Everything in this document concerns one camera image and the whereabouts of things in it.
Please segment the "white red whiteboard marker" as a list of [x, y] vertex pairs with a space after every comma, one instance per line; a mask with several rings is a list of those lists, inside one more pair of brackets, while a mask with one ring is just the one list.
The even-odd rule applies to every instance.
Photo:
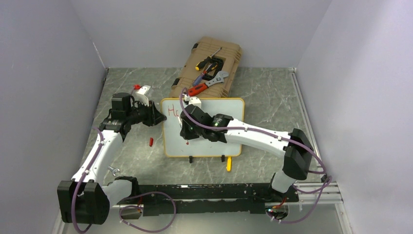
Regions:
[[178, 123], [179, 123], [179, 125], [180, 125], [180, 128], [181, 128], [181, 130], [182, 130], [182, 128], [183, 128], [182, 120], [181, 120], [181, 118], [180, 118], [179, 116], [177, 116], [177, 118], [178, 118]]

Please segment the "yellow framed whiteboard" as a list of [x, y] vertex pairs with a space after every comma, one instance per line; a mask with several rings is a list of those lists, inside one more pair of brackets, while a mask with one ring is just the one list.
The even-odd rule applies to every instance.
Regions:
[[[244, 119], [245, 102], [242, 98], [201, 98], [201, 109], [210, 116], [225, 114], [238, 120]], [[168, 157], [221, 157], [238, 156], [241, 144], [211, 142], [202, 137], [185, 140], [180, 136], [182, 129], [178, 116], [182, 108], [178, 98], [164, 98], [160, 102], [161, 113], [167, 117], [163, 122], [164, 153]]]

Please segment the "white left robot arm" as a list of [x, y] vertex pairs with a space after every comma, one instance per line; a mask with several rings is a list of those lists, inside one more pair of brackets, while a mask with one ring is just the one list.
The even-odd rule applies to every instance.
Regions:
[[103, 186], [104, 177], [115, 152], [122, 146], [135, 124], [156, 126], [167, 118], [149, 99], [148, 88], [112, 96], [112, 107], [97, 128], [94, 146], [70, 180], [57, 187], [62, 221], [76, 224], [103, 224], [109, 209], [120, 201], [132, 205], [140, 198], [138, 180], [133, 176], [118, 176]]

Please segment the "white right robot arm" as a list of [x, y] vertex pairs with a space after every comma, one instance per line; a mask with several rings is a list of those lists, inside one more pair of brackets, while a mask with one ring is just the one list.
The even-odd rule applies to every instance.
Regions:
[[281, 202], [297, 180], [305, 180], [310, 172], [313, 148], [300, 129], [291, 132], [270, 131], [246, 124], [224, 114], [210, 116], [193, 104], [185, 107], [180, 118], [180, 136], [185, 140], [203, 138], [210, 142], [236, 143], [273, 153], [283, 159], [268, 189], [269, 198]]

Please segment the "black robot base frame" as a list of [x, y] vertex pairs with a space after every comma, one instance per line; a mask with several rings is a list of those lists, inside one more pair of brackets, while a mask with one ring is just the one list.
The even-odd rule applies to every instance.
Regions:
[[144, 216], [228, 212], [264, 214], [270, 204], [299, 200], [293, 187], [281, 194], [272, 190], [270, 183], [140, 185], [135, 177], [127, 176], [125, 179], [132, 181], [132, 191], [119, 204], [141, 204]]

